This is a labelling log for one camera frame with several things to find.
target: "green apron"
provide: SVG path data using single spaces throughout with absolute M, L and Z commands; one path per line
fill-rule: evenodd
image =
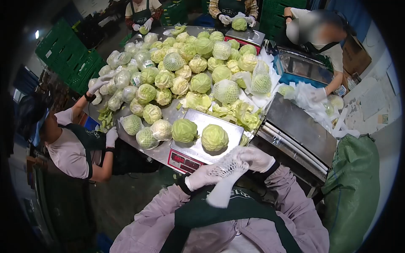
M 92 178 L 93 176 L 93 163 L 90 151 L 101 150 L 101 162 L 102 166 L 105 156 L 105 143 L 106 143 L 106 134 L 103 132 L 98 132 L 96 130 L 89 131 L 85 127 L 78 124 L 68 124 L 60 125 L 60 128 L 66 128 L 72 131 L 79 141 L 82 143 L 86 151 L 86 161 L 89 165 L 89 176 L 87 179 Z M 129 172 L 155 172 L 158 168 L 155 164 L 147 162 L 141 157 L 138 151 L 124 142 L 120 138 L 115 141 L 114 149 L 114 158 L 113 158 L 113 175 L 123 175 Z
M 132 0 L 130 1 L 130 5 L 132 10 L 132 19 L 135 24 L 142 26 L 148 19 L 152 17 L 151 10 L 149 9 L 149 0 L 146 0 L 146 9 L 143 11 L 135 12 Z M 132 36 L 134 36 L 136 33 L 136 31 L 132 31 Z
M 188 203 L 175 211 L 175 226 L 166 239 L 161 253 L 180 253 L 187 241 L 190 230 L 196 227 L 238 219 L 261 218 L 273 221 L 283 247 L 288 253 L 301 253 L 301 249 L 272 207 L 258 201 L 253 192 L 240 187 L 233 187 L 226 209 L 214 208 L 207 204 L 205 198 L 214 188 L 206 186 L 196 193 Z

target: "latex glove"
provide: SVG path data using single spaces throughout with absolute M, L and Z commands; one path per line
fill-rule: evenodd
M 214 185 L 222 178 L 220 176 L 210 176 L 208 172 L 216 167 L 215 164 L 203 165 L 194 171 L 191 175 L 185 178 L 184 182 L 190 191 L 200 189 L 205 185 Z
M 268 171 L 276 162 L 274 157 L 266 154 L 258 148 L 245 147 L 245 152 L 241 154 L 240 159 L 247 162 L 252 162 L 249 167 L 250 170 L 254 170 L 260 173 Z
M 254 27 L 256 25 L 256 19 L 253 16 L 248 16 L 246 21 L 250 27 Z
M 134 31 L 139 31 L 139 28 L 140 28 L 141 26 L 140 25 L 138 25 L 138 24 L 133 24 L 132 25 L 132 29 L 134 29 Z
M 218 19 L 224 24 L 224 25 L 229 25 L 231 23 L 231 19 L 229 16 L 226 15 L 219 15 Z
M 310 96 L 312 102 L 314 103 L 321 102 L 322 100 L 326 99 L 325 88 L 317 88 L 316 90 L 311 92 Z
M 151 17 L 150 19 L 148 19 L 145 24 L 143 24 L 143 26 L 145 26 L 145 29 L 150 31 L 151 27 L 152 27 L 152 22 L 153 22 L 153 18 Z
M 115 141 L 118 139 L 117 127 L 112 127 L 105 136 L 105 147 L 115 148 Z
M 98 91 L 103 85 L 108 84 L 108 82 L 114 77 L 113 74 L 107 74 L 97 79 L 97 82 L 89 88 L 89 93 L 94 94 Z

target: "wrist strap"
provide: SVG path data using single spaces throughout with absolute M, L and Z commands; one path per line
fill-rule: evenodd
M 176 185 L 178 185 L 181 190 L 187 194 L 187 195 L 191 195 L 192 192 L 190 191 L 190 189 L 187 187 L 187 185 L 185 184 L 185 178 L 188 177 L 190 175 L 190 173 L 186 173 L 185 175 L 181 176 L 178 178 Z

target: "cabbage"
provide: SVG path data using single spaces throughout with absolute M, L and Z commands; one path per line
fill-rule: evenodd
M 163 43 L 162 43 L 161 41 L 155 41 L 155 42 L 152 43 L 151 49 L 152 49 L 152 48 L 161 49 L 162 46 L 163 46 Z
M 224 34 L 219 31 L 214 31 L 209 36 L 210 40 L 224 41 Z
M 138 100 L 136 98 L 134 98 L 131 102 L 131 104 L 129 105 L 129 109 L 131 110 L 131 112 L 133 114 L 135 114 L 136 116 L 142 117 L 143 116 L 143 106 L 138 102 Z
M 239 47 L 241 46 L 241 45 L 239 44 L 239 42 L 238 42 L 237 40 L 234 40 L 234 39 L 228 40 L 227 42 L 230 44 L 230 46 L 231 46 L 233 49 L 236 49 L 236 50 L 239 50 Z
M 207 151 L 219 151 L 228 145 L 226 131 L 218 126 L 209 124 L 202 130 L 201 144 Z
M 122 100 L 125 103 L 131 103 L 132 100 L 135 98 L 136 96 L 136 91 L 138 90 L 138 88 L 136 88 L 135 86 L 129 85 L 127 87 L 125 87 L 122 90 Z
M 188 38 L 189 36 L 190 36 L 190 35 L 188 35 L 187 32 L 182 32 L 182 33 L 180 33 L 179 35 L 177 35 L 177 37 L 176 37 L 176 42 L 182 42 L 182 43 L 184 43 L 184 42 L 187 40 L 187 38 Z
M 180 100 L 180 104 L 183 108 L 192 108 L 202 113 L 206 113 L 211 107 L 211 99 L 207 94 L 199 94 L 189 91 L 185 98 Z
M 114 95 L 108 100 L 107 106 L 111 111 L 115 112 L 121 107 L 122 102 L 122 89 L 117 89 Z
M 142 83 L 153 84 L 155 82 L 155 77 L 159 73 L 158 68 L 145 68 L 141 71 L 141 81 Z
M 139 130 L 141 130 L 143 127 L 141 118 L 133 114 L 126 117 L 121 117 L 119 122 L 127 134 L 132 136 L 136 135 L 136 133 L 139 132 Z
M 197 38 L 195 36 L 189 36 L 186 41 L 184 42 L 185 44 L 192 44 Z
M 247 29 L 247 21 L 244 17 L 234 19 L 232 21 L 232 28 L 236 31 L 245 31 Z
M 256 48 L 253 45 L 246 44 L 246 45 L 243 45 L 241 47 L 241 49 L 239 49 L 239 53 L 241 55 L 244 55 L 246 53 L 251 53 L 251 54 L 256 55 L 257 51 L 256 51 Z
M 108 72 L 110 70 L 111 70 L 110 65 L 105 65 L 105 66 L 101 67 L 100 71 L 98 72 L 98 75 L 102 77 L 102 76 L 108 74 Z
M 157 89 L 155 100 L 161 106 L 167 105 L 172 101 L 172 93 L 169 89 Z
M 162 43 L 162 47 L 172 47 L 173 44 L 176 42 L 176 39 L 173 37 L 168 37 Z
M 197 35 L 197 38 L 209 38 L 209 32 L 203 31 Z
M 121 70 L 114 77 L 114 83 L 117 89 L 123 89 L 129 85 L 131 74 L 126 70 Z
M 183 77 L 185 80 L 190 81 L 191 69 L 188 65 L 184 65 L 179 70 L 175 72 L 176 77 Z
M 241 54 L 239 53 L 239 51 L 236 50 L 236 49 L 234 49 L 234 48 L 232 48 L 232 49 L 230 50 L 230 56 L 228 57 L 228 60 L 235 60 L 235 61 L 237 61 L 237 60 L 239 60 L 240 58 L 241 58 Z
M 199 93 L 206 93 L 211 88 L 211 78 L 205 73 L 196 74 L 191 78 L 190 90 Z
M 188 119 L 178 119 L 172 126 L 173 140 L 189 143 L 197 137 L 197 125 Z
M 231 46 L 228 42 L 217 41 L 212 49 L 212 55 L 215 59 L 226 60 L 230 56 Z
M 186 61 L 193 59 L 196 54 L 196 47 L 193 44 L 184 44 L 180 48 L 180 55 Z
M 236 84 L 236 82 L 224 79 L 214 84 L 213 93 L 214 97 L 218 99 L 220 102 L 230 104 L 238 99 L 239 87 Z
M 150 84 L 142 84 L 136 91 L 136 98 L 139 103 L 146 104 L 152 101 L 156 96 L 156 89 Z
M 142 33 L 142 34 L 147 34 L 149 32 L 149 30 L 147 30 L 145 28 L 145 26 L 141 26 L 141 27 L 139 27 L 139 32 Z
M 173 86 L 173 76 L 171 73 L 166 71 L 161 71 L 156 75 L 155 86 L 161 89 L 170 88 Z
M 333 107 L 336 107 L 338 110 L 342 110 L 344 106 L 343 99 L 337 95 L 329 95 L 328 101 L 332 104 Z
M 184 95 L 188 91 L 188 81 L 183 77 L 176 77 L 173 79 L 173 86 L 170 88 L 173 94 Z
M 208 70 L 213 71 L 219 65 L 224 65 L 224 60 L 215 59 L 214 57 L 210 57 L 207 61 Z
M 244 71 L 253 71 L 257 64 L 257 57 L 254 54 L 246 53 L 238 61 L 238 66 Z
M 147 104 L 143 110 L 143 118 L 148 124 L 153 124 L 162 118 L 162 111 L 154 104 Z
M 159 145 L 159 141 L 153 137 L 149 127 L 139 130 L 136 134 L 136 142 L 145 149 L 153 149 Z
M 145 35 L 145 38 L 143 39 L 143 41 L 147 42 L 147 43 L 154 43 L 158 40 L 158 35 L 156 33 L 148 33 Z
M 238 62 L 235 60 L 229 60 L 226 63 L 226 66 L 230 69 L 230 71 L 232 72 L 232 74 L 235 74 L 236 72 L 241 71 L 238 67 Z
M 230 80 L 232 78 L 232 72 L 226 65 L 220 65 L 214 69 L 211 77 L 214 83 L 218 83 L 224 79 Z
M 196 46 L 197 54 L 204 55 L 212 51 L 214 42 L 207 38 L 198 38 L 194 41 L 194 45 Z
M 178 53 L 168 53 L 163 58 L 164 68 L 170 71 L 179 70 L 183 65 L 184 61 Z
M 165 119 L 155 121 L 150 127 L 150 130 L 156 140 L 172 139 L 172 124 Z
M 193 73 L 198 74 L 207 68 L 207 60 L 200 55 L 195 55 L 188 65 Z

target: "green cabbage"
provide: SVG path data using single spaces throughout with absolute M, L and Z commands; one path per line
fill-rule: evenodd
M 218 125 L 209 124 L 202 130 L 201 144 L 207 151 L 219 151 L 226 147 L 228 142 L 228 134 Z
M 214 31 L 209 36 L 210 40 L 224 41 L 224 34 L 219 31 Z
M 157 89 L 155 100 L 161 106 L 167 105 L 172 101 L 172 93 L 169 89 Z
M 211 88 L 211 78 L 205 73 L 196 74 L 191 78 L 190 90 L 199 93 L 206 93 Z
M 189 119 L 178 119 L 172 126 L 173 140 L 189 143 L 197 137 L 197 125 Z
M 162 111 L 154 104 L 147 104 L 143 110 L 143 118 L 148 124 L 153 124 L 162 118 Z
M 136 98 L 139 103 L 146 104 L 156 97 L 156 89 L 150 84 L 142 84 L 136 91 Z
M 200 55 L 195 55 L 188 65 L 193 73 L 198 74 L 207 68 L 207 60 Z
M 136 135 L 136 133 L 139 132 L 139 130 L 141 130 L 141 128 L 143 127 L 141 118 L 134 114 L 126 117 L 121 117 L 119 119 L 119 122 L 121 123 L 127 134 L 132 136 Z
M 194 41 L 197 54 L 208 54 L 214 48 L 214 42 L 208 38 L 198 38 Z
M 241 49 L 239 49 L 239 53 L 241 53 L 241 55 L 244 55 L 245 53 L 251 53 L 251 54 L 256 55 L 257 51 L 253 45 L 246 44 L 246 45 L 243 45 L 241 47 Z
M 218 83 L 221 80 L 232 78 L 232 72 L 226 65 L 220 65 L 212 72 L 212 80 L 214 83 Z

